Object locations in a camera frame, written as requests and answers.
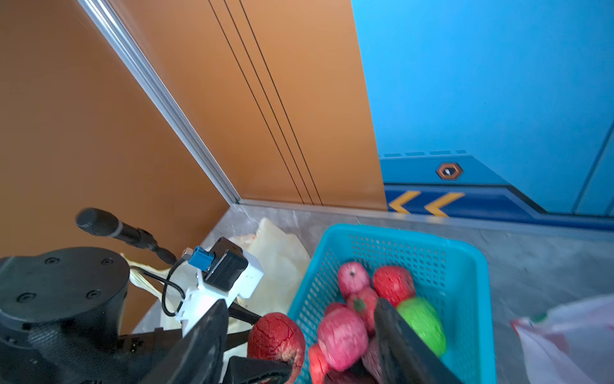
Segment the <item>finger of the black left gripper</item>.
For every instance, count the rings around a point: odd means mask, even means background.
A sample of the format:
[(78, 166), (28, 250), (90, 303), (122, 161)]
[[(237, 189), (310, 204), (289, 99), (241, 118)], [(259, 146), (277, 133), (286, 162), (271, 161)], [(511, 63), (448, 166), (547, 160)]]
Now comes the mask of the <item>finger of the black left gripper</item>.
[(233, 356), (222, 384), (286, 383), (293, 368), (287, 363)]
[[(256, 313), (247, 310), (239, 304), (236, 304), (236, 302), (233, 302), (230, 305), (228, 311), (230, 318), (234, 318), (240, 322), (247, 323), (250, 326), (254, 326), (261, 318), (261, 315), (257, 315)], [(247, 343), (250, 331), (251, 329), (248, 329), (247, 331), (227, 334), (225, 350), (231, 350), (235, 347), (239, 347)]]

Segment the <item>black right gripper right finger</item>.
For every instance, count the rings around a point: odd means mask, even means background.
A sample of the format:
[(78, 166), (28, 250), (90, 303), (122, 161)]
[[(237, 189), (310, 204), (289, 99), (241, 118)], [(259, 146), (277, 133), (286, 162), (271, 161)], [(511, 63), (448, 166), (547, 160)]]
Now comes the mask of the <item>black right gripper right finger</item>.
[(374, 311), (383, 383), (461, 384), (387, 300)]

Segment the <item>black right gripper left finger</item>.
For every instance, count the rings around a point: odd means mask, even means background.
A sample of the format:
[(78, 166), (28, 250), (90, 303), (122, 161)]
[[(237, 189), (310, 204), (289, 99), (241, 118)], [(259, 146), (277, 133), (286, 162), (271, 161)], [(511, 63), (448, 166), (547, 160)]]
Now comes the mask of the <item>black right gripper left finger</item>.
[(220, 299), (141, 382), (219, 383), (228, 325), (228, 308)]

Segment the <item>smooth red apple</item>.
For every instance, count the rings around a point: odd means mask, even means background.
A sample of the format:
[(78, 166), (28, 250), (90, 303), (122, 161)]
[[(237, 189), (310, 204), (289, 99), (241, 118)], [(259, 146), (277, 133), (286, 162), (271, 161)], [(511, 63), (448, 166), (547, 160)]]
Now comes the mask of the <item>smooth red apple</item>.
[(309, 360), (312, 384), (324, 384), (326, 375), (329, 373), (329, 363), (318, 344), (310, 347)]

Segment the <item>large pink-red ball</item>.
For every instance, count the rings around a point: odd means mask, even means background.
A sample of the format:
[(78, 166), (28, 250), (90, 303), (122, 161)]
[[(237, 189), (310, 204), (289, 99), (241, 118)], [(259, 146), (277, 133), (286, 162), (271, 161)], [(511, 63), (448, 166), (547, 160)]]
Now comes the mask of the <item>large pink-red ball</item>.
[(337, 274), (337, 280), (343, 299), (348, 299), (352, 294), (371, 286), (369, 273), (359, 262), (343, 264)]

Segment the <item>orange-red ball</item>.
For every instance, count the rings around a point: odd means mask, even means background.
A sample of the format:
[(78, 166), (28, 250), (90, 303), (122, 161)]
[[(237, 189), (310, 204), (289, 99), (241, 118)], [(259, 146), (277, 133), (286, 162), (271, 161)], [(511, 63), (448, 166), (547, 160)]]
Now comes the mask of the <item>orange-red ball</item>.
[(347, 307), (354, 310), (363, 321), (369, 336), (373, 336), (376, 332), (374, 312), (378, 299), (377, 292), (371, 287), (366, 287), (351, 294), (346, 300)]

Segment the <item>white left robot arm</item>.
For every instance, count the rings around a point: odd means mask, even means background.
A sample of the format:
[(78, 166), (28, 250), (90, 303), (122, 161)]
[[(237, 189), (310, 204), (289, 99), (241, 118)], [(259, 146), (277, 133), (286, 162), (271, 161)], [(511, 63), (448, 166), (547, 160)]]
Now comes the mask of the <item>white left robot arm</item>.
[(215, 302), (187, 333), (121, 335), (128, 262), (75, 247), (1, 260), (4, 383), (283, 383), (288, 363), (224, 359), (244, 334), (229, 334)]

